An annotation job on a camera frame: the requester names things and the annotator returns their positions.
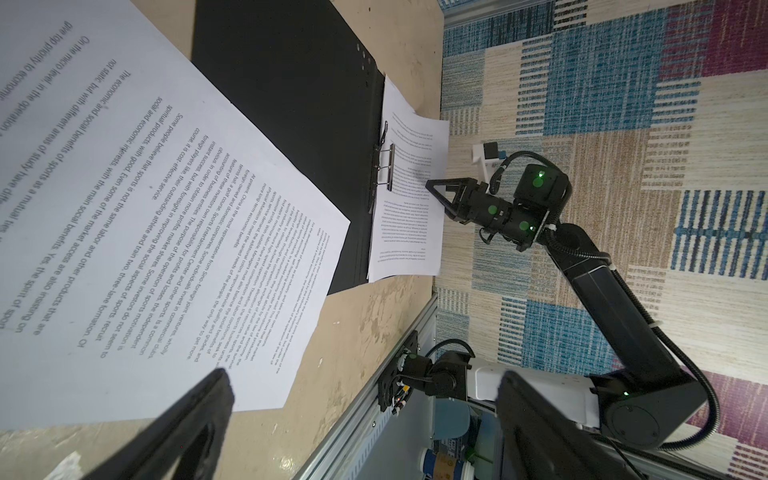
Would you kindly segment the orange black file folder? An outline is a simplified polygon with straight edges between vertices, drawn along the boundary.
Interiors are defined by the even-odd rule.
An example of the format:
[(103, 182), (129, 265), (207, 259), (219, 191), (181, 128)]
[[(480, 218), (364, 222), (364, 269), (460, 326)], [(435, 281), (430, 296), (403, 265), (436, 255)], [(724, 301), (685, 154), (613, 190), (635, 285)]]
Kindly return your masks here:
[(344, 214), (329, 291), (367, 281), (384, 76), (329, 1), (199, 1), (193, 64)]

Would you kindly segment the text paper sheet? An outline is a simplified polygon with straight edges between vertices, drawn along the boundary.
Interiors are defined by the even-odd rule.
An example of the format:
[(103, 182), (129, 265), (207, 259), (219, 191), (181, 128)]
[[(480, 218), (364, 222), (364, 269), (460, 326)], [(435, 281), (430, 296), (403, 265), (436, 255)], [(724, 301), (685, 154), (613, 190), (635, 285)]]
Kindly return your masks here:
[(348, 226), (132, 3), (2, 3), (3, 429), (282, 408)]

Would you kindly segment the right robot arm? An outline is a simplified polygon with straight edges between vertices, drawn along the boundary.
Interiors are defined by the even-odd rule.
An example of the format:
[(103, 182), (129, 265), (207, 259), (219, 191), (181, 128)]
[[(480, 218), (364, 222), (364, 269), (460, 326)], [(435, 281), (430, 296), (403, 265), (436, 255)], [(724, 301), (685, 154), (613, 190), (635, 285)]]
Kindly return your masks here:
[(710, 381), (653, 320), (610, 255), (561, 221), (572, 194), (568, 176), (529, 153), (513, 198), (504, 200), (503, 175), (498, 168), (486, 182), (434, 179), (426, 189), (449, 219), (477, 225), (484, 242), (499, 236), (519, 251), (542, 246), (621, 362), (603, 375), (524, 368), (519, 375), (568, 420), (625, 446), (672, 452), (709, 439), (721, 416)]

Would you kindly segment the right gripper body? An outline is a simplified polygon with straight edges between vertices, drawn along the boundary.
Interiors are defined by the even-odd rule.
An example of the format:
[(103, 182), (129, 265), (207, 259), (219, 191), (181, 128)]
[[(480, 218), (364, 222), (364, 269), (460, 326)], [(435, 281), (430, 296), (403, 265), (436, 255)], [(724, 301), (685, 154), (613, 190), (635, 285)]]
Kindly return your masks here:
[(481, 240), (489, 244), (501, 235), (516, 245), (518, 251), (530, 248), (537, 233), (537, 213), (526, 206), (513, 204), (486, 192), (487, 185), (468, 179), (458, 195), (458, 221), (481, 228)]

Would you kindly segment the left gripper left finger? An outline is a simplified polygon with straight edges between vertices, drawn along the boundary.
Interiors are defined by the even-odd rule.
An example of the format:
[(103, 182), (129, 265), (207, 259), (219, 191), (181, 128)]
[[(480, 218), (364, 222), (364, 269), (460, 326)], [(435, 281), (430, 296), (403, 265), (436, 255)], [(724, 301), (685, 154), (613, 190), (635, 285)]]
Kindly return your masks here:
[(221, 455), (235, 396), (216, 368), (87, 479), (211, 479)]

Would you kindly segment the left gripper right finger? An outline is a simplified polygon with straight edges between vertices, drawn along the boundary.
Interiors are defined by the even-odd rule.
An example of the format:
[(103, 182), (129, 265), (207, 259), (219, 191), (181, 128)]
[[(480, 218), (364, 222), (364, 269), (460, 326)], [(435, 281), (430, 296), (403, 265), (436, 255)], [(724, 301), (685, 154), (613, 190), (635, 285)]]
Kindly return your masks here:
[(497, 479), (634, 479), (519, 374), (508, 371), (495, 401), (503, 434)]

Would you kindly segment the large front text sheet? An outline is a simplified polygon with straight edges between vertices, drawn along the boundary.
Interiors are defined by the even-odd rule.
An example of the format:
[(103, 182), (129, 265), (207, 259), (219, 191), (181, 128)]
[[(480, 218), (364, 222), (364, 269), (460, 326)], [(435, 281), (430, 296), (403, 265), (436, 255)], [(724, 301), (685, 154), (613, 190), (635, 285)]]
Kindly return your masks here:
[(385, 79), (381, 133), (396, 145), (391, 192), (378, 188), (367, 280), (439, 274), (445, 215), (425, 184), (446, 174), (449, 123), (418, 115), (390, 78)]

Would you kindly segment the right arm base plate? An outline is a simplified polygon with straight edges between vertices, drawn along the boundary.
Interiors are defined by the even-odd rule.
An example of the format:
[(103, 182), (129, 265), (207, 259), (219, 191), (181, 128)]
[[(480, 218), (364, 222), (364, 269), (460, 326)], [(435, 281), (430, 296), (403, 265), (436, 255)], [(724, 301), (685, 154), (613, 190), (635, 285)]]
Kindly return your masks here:
[(378, 376), (377, 402), (381, 412), (397, 415), (410, 394), (412, 382), (422, 381), (418, 372), (418, 332), (412, 330), (388, 360)]

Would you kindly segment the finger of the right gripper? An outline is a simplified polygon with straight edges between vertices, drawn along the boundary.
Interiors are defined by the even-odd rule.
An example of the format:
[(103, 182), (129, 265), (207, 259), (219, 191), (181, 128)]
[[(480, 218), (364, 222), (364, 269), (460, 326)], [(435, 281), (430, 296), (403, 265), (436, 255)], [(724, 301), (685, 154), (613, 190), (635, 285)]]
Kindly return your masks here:
[(427, 191), (439, 202), (445, 215), (452, 221), (467, 224), (469, 203), (467, 192), (474, 186), (474, 180), (468, 177), (428, 180)]

